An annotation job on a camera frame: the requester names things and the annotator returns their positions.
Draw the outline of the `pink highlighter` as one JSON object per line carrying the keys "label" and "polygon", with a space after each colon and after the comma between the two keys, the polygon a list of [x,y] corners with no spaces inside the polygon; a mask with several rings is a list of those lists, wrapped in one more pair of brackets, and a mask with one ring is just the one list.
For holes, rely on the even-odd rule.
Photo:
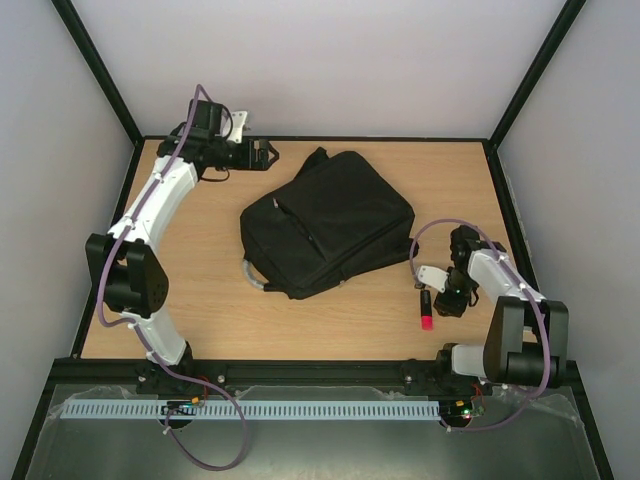
{"label": "pink highlighter", "polygon": [[432,300],[428,289],[420,290],[420,321],[423,330],[431,331],[433,329]]}

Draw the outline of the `black student bag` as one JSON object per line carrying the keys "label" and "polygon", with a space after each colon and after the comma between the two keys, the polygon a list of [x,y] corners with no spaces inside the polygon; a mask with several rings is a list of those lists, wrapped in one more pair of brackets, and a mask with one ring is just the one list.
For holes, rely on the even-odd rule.
{"label": "black student bag", "polygon": [[408,260],[414,219],[361,154],[319,148],[241,213],[243,274],[261,291],[303,300]]}

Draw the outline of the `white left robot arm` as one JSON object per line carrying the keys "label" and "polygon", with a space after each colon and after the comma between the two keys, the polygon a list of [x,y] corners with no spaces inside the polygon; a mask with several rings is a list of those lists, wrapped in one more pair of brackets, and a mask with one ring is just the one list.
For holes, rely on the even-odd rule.
{"label": "white left robot arm", "polygon": [[133,330],[152,362],[174,366],[188,350],[166,305],[169,279],[157,255],[178,207],[209,169],[266,171],[279,158],[269,141],[245,138],[248,118],[245,110],[191,101],[187,119],[158,146],[130,207],[107,233],[92,234],[85,244],[99,322]]}

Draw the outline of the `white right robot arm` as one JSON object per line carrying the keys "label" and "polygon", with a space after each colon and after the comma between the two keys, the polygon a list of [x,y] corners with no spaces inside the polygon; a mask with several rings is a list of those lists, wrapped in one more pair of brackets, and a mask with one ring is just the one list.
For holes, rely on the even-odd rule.
{"label": "white right robot arm", "polygon": [[498,384],[558,388],[567,364],[569,311],[547,299],[516,271],[506,249],[461,225],[450,234],[453,265],[433,302],[442,317],[459,318],[475,306],[483,290],[493,303],[485,343],[452,344],[449,359],[436,367],[436,379],[455,392],[471,376]]}

